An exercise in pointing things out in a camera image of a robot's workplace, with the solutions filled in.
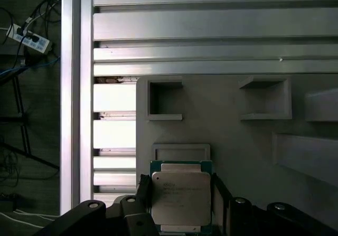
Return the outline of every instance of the white cable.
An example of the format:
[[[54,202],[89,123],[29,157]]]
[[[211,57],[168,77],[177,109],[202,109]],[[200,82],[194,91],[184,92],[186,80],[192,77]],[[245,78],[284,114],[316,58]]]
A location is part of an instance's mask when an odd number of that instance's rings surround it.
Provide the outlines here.
[[[45,218],[44,216],[40,216],[40,215],[35,215],[35,214],[29,214],[29,213],[21,213],[21,212],[17,212],[17,211],[13,211],[15,214],[18,214],[18,215],[24,215],[24,216],[38,216],[42,219],[46,219],[46,220],[49,220],[49,221],[54,221],[54,219],[49,219],[49,218]]]
[[[29,213],[29,212],[25,212],[25,211],[22,211],[22,210],[19,210],[19,209],[16,209],[16,211],[19,211],[21,213],[24,213],[24,214],[31,214],[31,215],[35,215],[35,216],[48,216],[50,218],[58,218],[59,216],[56,216],[56,215],[46,215],[46,214],[39,214],[39,213]]]
[[[58,3],[58,1],[60,1],[60,0],[57,0],[54,4],[52,4],[51,7],[48,8],[48,11],[49,11],[51,8],[53,8],[54,5],[56,5],[56,4]],[[28,30],[28,27],[29,27],[34,21],[36,21],[38,18],[40,18],[41,16],[43,16],[45,13],[46,13],[46,11],[43,12],[43,13],[42,13],[41,15],[39,15],[38,17],[35,17],[34,19],[32,19],[32,20],[27,24],[27,26],[25,27],[25,30]]]
[[[36,224],[31,224],[31,223],[27,223],[27,222],[24,222],[24,221],[21,221],[21,220],[17,220],[17,219],[14,219],[14,218],[11,218],[10,216],[7,216],[5,215],[4,213],[0,212],[0,214],[2,216],[5,216],[6,218],[10,219],[10,220],[13,220],[15,222],[18,222],[18,223],[22,223],[22,224],[27,224],[27,225],[30,225],[30,226],[33,226],[33,227],[36,227],[36,228],[43,228],[43,226],[39,226],[39,225],[36,225]]]

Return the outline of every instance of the aluminum frame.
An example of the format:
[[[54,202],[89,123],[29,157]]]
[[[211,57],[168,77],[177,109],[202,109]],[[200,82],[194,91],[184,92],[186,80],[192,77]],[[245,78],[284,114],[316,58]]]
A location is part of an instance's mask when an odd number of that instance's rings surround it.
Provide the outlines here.
[[[80,0],[62,0],[60,214],[79,204]]]

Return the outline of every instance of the black metal frame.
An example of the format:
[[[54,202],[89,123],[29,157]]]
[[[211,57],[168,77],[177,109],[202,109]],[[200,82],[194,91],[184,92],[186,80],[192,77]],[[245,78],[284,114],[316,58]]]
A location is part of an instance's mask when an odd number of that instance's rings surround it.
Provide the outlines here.
[[[216,174],[212,175],[211,185],[217,188],[224,204],[223,221],[217,221],[221,224],[214,227],[212,235],[225,235],[227,232],[228,236],[338,236],[337,231],[289,204],[271,203],[262,210],[243,197],[233,197]],[[151,177],[141,175],[136,195],[123,196],[108,208],[101,201],[84,201],[35,236],[159,236],[148,213],[151,197]]]
[[[5,142],[1,142],[1,141],[0,141],[0,146],[2,146],[5,149],[8,149],[8,150],[10,150],[14,153],[25,156],[26,158],[30,158],[30,159],[37,161],[39,163],[42,163],[46,166],[50,166],[54,169],[60,170],[59,166],[32,155],[30,140],[29,140],[28,131],[27,131],[27,116],[26,116],[26,113],[25,113],[24,107],[23,107],[23,101],[22,101],[22,97],[21,97],[21,91],[20,91],[20,85],[19,85],[19,79],[18,79],[18,75],[25,70],[26,70],[25,68],[23,68],[22,70],[18,70],[15,73],[13,73],[13,74],[7,76],[6,78],[4,78],[2,81],[0,81],[0,86],[7,83],[10,80],[13,81],[15,103],[16,103],[17,112],[18,112],[18,116],[15,116],[15,117],[0,117],[0,122],[19,123],[20,124],[21,137],[22,137],[22,143],[23,143],[24,150],[20,150],[20,149],[14,147],[14,146],[11,146],[11,145],[9,145]]]

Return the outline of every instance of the screw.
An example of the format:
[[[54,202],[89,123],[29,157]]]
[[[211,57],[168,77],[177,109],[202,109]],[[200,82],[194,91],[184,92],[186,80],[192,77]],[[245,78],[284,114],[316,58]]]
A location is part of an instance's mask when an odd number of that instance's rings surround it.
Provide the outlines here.
[[[97,206],[99,206],[97,203],[91,203],[91,204],[89,204],[90,208],[96,208]]]
[[[243,198],[236,198],[235,201],[236,203],[240,203],[240,204],[245,203],[245,200]]]
[[[275,204],[275,208],[278,209],[278,210],[280,210],[280,211],[285,210],[285,206],[282,205],[282,204]]]

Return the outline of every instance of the rectangular slot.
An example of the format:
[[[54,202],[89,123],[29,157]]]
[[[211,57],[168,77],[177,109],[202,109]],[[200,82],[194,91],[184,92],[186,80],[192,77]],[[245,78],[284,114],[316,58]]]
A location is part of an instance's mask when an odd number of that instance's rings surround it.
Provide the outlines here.
[[[239,88],[244,99],[241,120],[292,119],[288,79],[251,76],[239,82]]]
[[[338,187],[338,140],[273,134],[274,162]]]
[[[338,121],[338,89],[305,95],[307,121]]]
[[[95,120],[93,123],[93,147],[136,147],[136,121]]]
[[[148,82],[148,120],[182,120],[182,104],[178,102],[182,81]]]
[[[94,112],[136,111],[136,84],[94,84]]]
[[[153,160],[157,161],[209,161],[208,144],[153,144]]]
[[[136,170],[136,158],[128,157],[94,157],[93,159],[94,170]]]
[[[93,182],[95,186],[134,186],[136,187],[135,172],[107,172],[95,171]]]

